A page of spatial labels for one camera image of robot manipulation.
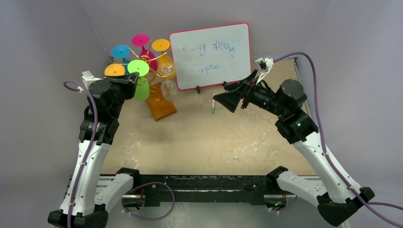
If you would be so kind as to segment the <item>blue plastic wine glass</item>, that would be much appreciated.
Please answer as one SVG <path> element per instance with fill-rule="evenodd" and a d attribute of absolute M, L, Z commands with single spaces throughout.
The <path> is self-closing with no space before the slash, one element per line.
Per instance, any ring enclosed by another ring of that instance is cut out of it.
<path fill-rule="evenodd" d="M 129 60 L 127 59 L 130 54 L 130 49 L 128 45 L 116 45 L 111 49 L 111 63 L 115 63 L 116 59 L 121 59 L 121 64 L 125 69 L 127 69 L 127 65 Z"/>

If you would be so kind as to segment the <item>orange plastic wine glass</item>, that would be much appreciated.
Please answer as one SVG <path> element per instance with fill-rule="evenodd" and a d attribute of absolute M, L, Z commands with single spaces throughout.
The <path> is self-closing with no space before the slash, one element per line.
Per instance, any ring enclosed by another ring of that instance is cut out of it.
<path fill-rule="evenodd" d="M 125 67 L 122 64 L 113 63 L 108 65 L 104 70 L 105 76 L 123 76 L 125 75 Z"/>

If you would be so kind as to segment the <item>green plastic wine glass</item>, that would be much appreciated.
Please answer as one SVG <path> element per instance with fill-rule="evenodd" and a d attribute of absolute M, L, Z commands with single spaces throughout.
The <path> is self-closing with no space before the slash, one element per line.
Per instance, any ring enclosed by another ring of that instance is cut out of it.
<path fill-rule="evenodd" d="M 140 59 L 132 60 L 127 65 L 127 69 L 129 73 L 138 73 L 137 86 L 134 94 L 134 99 L 137 101 L 145 101 L 150 95 L 150 86 L 145 78 L 145 76 L 149 73 L 150 67 L 149 65 Z"/>

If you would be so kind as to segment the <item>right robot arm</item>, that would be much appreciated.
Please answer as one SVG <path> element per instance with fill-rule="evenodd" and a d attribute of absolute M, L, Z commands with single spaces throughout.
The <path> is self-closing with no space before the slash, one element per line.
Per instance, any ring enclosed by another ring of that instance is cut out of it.
<path fill-rule="evenodd" d="M 230 112 L 253 104 L 277 116 L 275 126 L 279 134 L 305 157 L 319 177 L 317 182 L 308 181 L 287 168 L 278 167 L 268 174 L 270 192 L 283 190 L 296 194 L 314 205 L 322 218 L 335 227 L 374 197 L 374 192 L 353 180 L 321 142 L 318 126 L 302 109 L 307 96 L 298 81 L 287 79 L 273 91 L 257 80 L 254 71 L 243 80 L 225 85 L 224 89 L 213 99 Z"/>

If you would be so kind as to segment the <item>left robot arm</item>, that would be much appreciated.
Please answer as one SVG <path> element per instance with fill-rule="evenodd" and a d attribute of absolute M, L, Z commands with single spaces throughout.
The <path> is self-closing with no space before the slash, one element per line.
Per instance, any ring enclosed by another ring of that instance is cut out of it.
<path fill-rule="evenodd" d="M 111 209 L 122 196 L 137 194 L 142 187 L 137 171 L 121 169 L 102 190 L 98 182 L 106 155 L 119 127 L 119 115 L 126 100 L 136 92 L 139 73 L 97 78 L 84 72 L 82 81 L 68 80 L 64 87 L 86 94 L 88 106 L 80 125 L 77 162 L 64 200 L 48 215 L 57 228 L 104 228 Z"/>

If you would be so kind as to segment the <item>clear wine glass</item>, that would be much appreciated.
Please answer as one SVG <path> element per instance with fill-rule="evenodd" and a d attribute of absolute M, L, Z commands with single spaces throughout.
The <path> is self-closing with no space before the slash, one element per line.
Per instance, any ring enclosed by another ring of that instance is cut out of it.
<path fill-rule="evenodd" d="M 157 74 L 163 79 L 161 84 L 161 92 L 165 100 L 173 101 L 177 95 L 177 84 L 171 80 L 171 76 L 176 73 L 176 68 L 173 63 L 164 62 L 158 67 Z"/>

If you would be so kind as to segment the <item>gold wire wine glass rack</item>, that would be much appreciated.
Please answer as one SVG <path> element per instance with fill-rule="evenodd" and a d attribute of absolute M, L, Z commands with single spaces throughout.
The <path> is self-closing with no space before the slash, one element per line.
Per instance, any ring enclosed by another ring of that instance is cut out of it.
<path fill-rule="evenodd" d="M 145 100 L 150 112 L 155 121 L 161 120 L 165 117 L 168 117 L 177 112 L 172 101 L 167 101 L 164 99 L 161 92 L 161 84 L 163 79 L 157 75 L 157 72 L 150 68 L 149 73 L 145 76 L 149 83 L 150 95 Z"/>

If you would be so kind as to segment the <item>pink plastic wine glass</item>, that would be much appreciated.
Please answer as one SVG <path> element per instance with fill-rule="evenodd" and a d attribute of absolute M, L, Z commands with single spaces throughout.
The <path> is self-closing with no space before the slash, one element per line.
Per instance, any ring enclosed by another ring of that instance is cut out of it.
<path fill-rule="evenodd" d="M 141 47 L 140 52 L 141 60 L 145 61 L 149 67 L 156 71 L 158 69 L 158 62 L 154 53 L 150 50 L 150 37 L 147 34 L 141 33 L 132 37 L 131 43 L 135 47 Z"/>

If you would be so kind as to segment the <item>yellow plastic wine glass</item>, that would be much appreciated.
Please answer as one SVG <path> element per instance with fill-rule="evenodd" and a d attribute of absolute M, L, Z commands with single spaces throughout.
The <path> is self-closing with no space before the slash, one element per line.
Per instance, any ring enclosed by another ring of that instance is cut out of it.
<path fill-rule="evenodd" d="M 176 68 L 174 61 L 168 55 L 170 49 L 170 41 L 162 38 L 157 39 L 152 43 L 152 48 L 154 51 L 161 52 L 161 56 L 157 58 L 158 68 L 157 75 L 162 78 L 173 79 L 176 76 Z"/>

